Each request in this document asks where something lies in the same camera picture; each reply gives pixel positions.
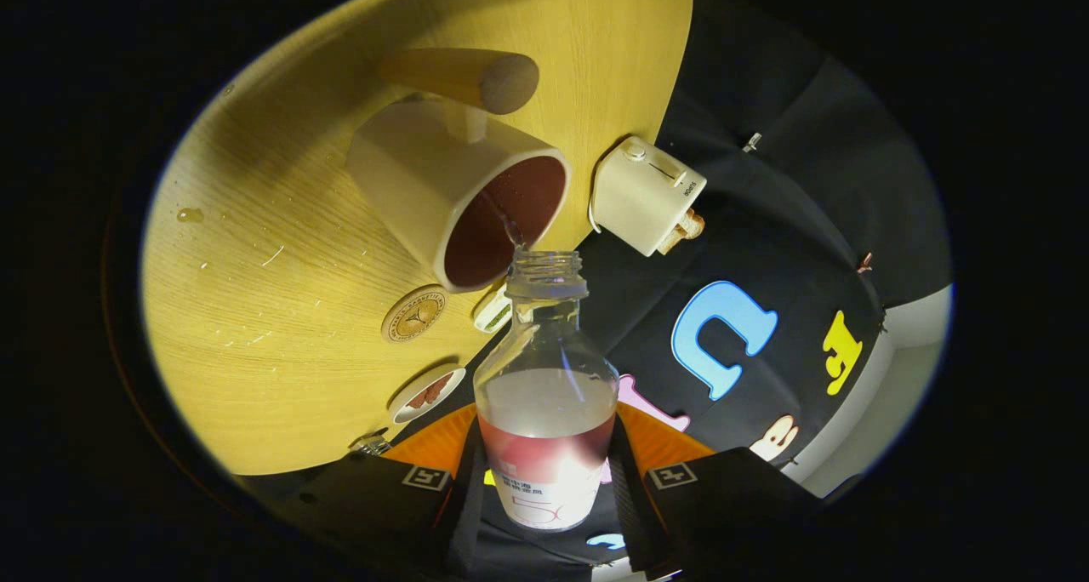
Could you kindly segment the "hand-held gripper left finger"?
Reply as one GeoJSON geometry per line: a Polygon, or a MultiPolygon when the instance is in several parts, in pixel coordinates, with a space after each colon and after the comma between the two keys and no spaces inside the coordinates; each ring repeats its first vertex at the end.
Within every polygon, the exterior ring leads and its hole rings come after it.
{"type": "Polygon", "coordinates": [[[360,562],[406,579],[468,579],[485,495],[477,408],[386,454],[346,454],[289,498],[289,520],[360,562]]]}

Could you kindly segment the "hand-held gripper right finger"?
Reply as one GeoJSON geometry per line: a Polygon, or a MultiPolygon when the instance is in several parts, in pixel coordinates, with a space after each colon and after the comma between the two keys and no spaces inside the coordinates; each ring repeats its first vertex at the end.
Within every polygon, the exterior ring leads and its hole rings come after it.
{"type": "Polygon", "coordinates": [[[609,464],[631,569],[649,579],[737,572],[743,551],[776,551],[818,509],[812,493],[751,450],[715,453],[625,403],[609,464]]]}

